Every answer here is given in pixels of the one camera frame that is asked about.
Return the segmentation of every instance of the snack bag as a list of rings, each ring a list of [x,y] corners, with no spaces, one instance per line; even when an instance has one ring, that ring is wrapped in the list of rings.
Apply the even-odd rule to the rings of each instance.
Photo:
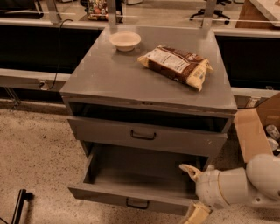
[[[138,58],[145,67],[201,91],[207,72],[213,71],[208,59],[190,52],[158,46]]]

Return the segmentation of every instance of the gray cabinet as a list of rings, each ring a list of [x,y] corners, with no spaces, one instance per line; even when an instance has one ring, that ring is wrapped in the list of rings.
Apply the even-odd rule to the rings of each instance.
[[[117,52],[107,39],[120,30],[140,34],[139,48]],[[200,93],[137,63],[160,43],[212,59]],[[205,168],[236,112],[214,35],[201,29],[106,27],[60,92],[88,159],[73,196],[171,214],[185,215],[197,199],[179,164]]]

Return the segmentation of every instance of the countertop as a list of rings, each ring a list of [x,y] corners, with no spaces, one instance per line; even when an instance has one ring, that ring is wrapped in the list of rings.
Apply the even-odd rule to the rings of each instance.
[[[119,52],[109,43],[115,32],[138,33],[142,41],[131,52]],[[206,76],[201,92],[144,68],[137,58],[163,45],[208,58],[214,72]],[[86,97],[175,108],[234,114],[237,110],[214,33],[201,28],[118,24],[106,26],[82,62],[60,90],[63,96]]]
[[[280,6],[276,0],[250,0],[250,2],[269,20],[274,26],[280,27]]]

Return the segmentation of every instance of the drawer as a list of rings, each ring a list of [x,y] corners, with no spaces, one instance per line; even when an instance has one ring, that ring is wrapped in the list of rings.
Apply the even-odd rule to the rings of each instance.
[[[77,140],[215,157],[227,134],[70,116]]]
[[[200,167],[203,157],[97,144],[88,157],[81,182],[70,185],[76,199],[149,211],[186,215],[195,184],[179,169]]]

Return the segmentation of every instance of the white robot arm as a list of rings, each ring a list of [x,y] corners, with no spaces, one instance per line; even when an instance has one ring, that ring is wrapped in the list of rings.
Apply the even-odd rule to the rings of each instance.
[[[247,204],[253,207],[280,206],[279,157],[256,155],[248,161],[246,170],[241,167],[228,171],[202,172],[188,164],[181,164],[179,167],[196,182],[199,201],[211,210],[232,204]]]

